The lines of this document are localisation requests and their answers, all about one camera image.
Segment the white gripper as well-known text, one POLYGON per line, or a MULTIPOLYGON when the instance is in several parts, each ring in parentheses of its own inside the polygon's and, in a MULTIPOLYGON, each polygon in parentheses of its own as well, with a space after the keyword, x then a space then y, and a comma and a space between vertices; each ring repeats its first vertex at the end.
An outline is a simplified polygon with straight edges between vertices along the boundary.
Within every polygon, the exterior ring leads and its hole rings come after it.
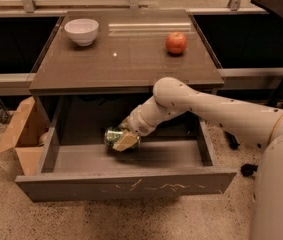
POLYGON ((119 152, 125 151, 136 145, 139 142, 139 136, 148 136, 155 130, 155 127, 150 126, 143 119, 141 112, 138 109, 134 109, 130 115, 119 124, 119 128, 132 131, 125 130, 114 143, 113 149, 119 152))

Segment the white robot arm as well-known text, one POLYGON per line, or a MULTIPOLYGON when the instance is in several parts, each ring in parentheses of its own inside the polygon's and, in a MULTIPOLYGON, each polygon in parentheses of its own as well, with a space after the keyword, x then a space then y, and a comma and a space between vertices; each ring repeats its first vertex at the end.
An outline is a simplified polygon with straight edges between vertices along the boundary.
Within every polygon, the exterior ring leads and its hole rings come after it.
POLYGON ((153 96, 120 124, 114 149, 124 151, 141 136, 191 112, 263 151, 258 165, 249 240, 283 240, 283 109, 202 93, 171 77, 158 80, 153 96))

